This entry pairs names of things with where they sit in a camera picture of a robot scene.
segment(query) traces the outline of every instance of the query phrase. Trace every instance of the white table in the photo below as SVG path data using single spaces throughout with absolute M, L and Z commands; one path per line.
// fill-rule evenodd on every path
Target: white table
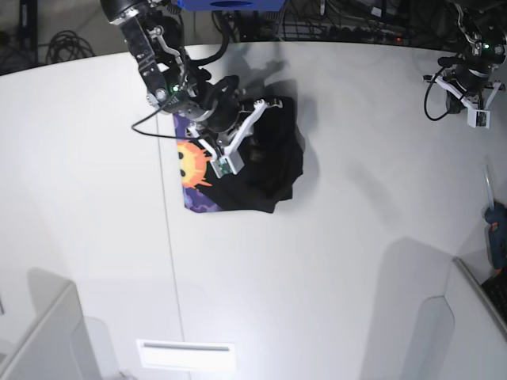
M 193 58 L 214 50 L 189 48 Z M 30 268 L 70 277 L 85 315 L 109 327 L 120 368 L 140 378 L 179 374 L 141 369 L 136 338 L 236 343 L 231 378 L 241 380 L 396 378 L 418 307 L 444 293 L 452 256 L 486 275 L 486 156 L 507 196 L 505 95 L 489 131 L 464 115 L 430 123 L 421 77 L 437 56 L 240 44 L 210 65 L 215 80 L 287 81 L 297 97 L 305 173 L 273 215 L 183 208 L 174 141 L 128 128 L 150 111 L 128 55 L 0 78 L 0 252 L 10 263 L 0 271 L 24 292 L 4 295 L 14 276 L 1 276 L 0 296 L 27 298 Z M 429 107 L 444 111 L 443 91 Z M 172 118 L 158 127 L 170 133 Z M 224 377 L 192 374 L 211 378 Z

